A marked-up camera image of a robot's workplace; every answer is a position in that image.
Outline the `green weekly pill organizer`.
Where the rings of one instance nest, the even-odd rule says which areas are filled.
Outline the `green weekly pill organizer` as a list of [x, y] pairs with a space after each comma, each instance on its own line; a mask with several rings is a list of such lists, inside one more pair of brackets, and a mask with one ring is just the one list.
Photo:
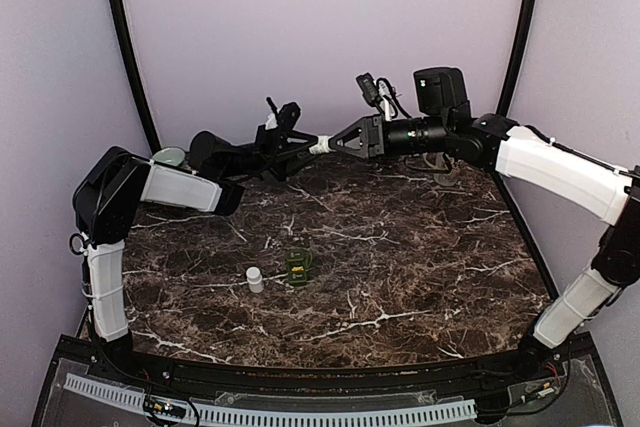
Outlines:
[[287, 279], [291, 286], [306, 285], [313, 262], [313, 255], [308, 250], [291, 251], [286, 256]]

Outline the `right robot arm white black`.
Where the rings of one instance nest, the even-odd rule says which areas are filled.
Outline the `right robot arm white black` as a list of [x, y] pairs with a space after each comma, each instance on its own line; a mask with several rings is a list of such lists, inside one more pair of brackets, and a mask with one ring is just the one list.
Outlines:
[[590, 264], [543, 311], [525, 347], [511, 357], [511, 373], [530, 381], [547, 367], [548, 350], [638, 281], [639, 172], [592, 158], [498, 114], [473, 117], [458, 68], [422, 69], [413, 78], [420, 116], [363, 117], [328, 138], [327, 147], [365, 159], [444, 153], [554, 193], [608, 226]]

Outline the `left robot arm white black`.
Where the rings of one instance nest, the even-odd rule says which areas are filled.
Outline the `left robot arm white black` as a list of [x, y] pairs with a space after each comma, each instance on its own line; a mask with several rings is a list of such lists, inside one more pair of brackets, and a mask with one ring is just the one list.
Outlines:
[[329, 139], [276, 125], [259, 127], [251, 144], [235, 146], [198, 133], [188, 152], [188, 169], [146, 159], [114, 146], [76, 189], [72, 206], [84, 256], [84, 295], [97, 335], [117, 341], [129, 333], [123, 293], [125, 240], [142, 202], [228, 216], [239, 206], [243, 182], [272, 174], [283, 181], [308, 155], [328, 152]]

